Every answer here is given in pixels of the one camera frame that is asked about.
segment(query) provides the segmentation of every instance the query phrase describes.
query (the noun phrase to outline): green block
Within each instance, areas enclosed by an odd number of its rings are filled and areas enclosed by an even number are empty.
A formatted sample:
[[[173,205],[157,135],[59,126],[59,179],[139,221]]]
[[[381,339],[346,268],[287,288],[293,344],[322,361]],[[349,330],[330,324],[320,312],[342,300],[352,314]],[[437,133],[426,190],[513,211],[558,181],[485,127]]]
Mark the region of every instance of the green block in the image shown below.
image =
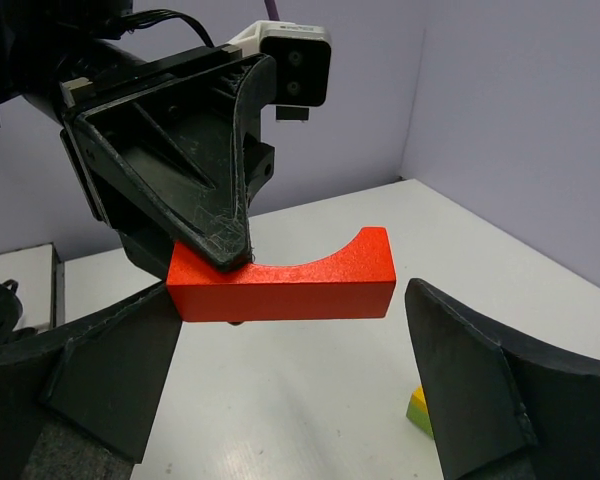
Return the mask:
[[[420,430],[433,438],[433,430],[431,429],[431,420],[429,420],[429,414],[414,403],[409,402],[409,408],[407,409],[407,418],[413,422]]]

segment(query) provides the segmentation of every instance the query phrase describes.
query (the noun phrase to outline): purple wall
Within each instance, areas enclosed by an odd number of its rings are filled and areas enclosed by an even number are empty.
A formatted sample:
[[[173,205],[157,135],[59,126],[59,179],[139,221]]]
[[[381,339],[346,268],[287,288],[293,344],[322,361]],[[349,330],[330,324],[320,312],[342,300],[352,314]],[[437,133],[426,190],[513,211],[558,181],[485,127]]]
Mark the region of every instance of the purple wall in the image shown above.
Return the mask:
[[[430,0],[402,173],[600,285],[600,0]]]

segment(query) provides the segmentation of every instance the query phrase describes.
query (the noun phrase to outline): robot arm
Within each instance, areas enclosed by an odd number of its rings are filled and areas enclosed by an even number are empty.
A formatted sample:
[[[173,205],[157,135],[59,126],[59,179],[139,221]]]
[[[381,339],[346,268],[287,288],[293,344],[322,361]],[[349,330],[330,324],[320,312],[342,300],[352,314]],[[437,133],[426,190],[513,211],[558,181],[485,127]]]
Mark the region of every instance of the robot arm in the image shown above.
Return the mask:
[[[260,112],[307,120],[325,101],[329,36],[257,22],[214,46],[184,14],[131,11],[130,0],[0,0],[0,103],[23,95],[60,124],[94,217],[134,264],[164,279],[181,241],[219,271],[241,267],[249,204],[274,172]],[[170,19],[205,46],[146,63],[106,41]]]

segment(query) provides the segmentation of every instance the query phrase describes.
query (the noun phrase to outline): curved cutout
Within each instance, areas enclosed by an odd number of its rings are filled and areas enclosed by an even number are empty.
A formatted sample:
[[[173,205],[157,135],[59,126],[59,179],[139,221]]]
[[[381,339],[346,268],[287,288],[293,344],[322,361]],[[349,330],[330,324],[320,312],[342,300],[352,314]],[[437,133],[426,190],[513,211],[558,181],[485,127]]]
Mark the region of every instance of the curved cutout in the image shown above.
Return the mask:
[[[167,288],[185,322],[381,318],[396,283],[387,231],[366,227],[306,265],[249,264],[220,273],[177,243]]]

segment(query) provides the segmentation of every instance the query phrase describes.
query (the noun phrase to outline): red wooden block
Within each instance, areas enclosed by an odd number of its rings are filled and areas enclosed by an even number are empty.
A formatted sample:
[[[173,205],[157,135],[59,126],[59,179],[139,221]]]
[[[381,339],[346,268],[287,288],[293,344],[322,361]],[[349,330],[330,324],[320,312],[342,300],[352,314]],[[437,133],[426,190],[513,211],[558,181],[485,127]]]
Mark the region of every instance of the red wooden block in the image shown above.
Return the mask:
[[[167,288],[185,322],[381,318],[396,284],[387,231],[367,227],[333,255],[219,273],[177,243]]]

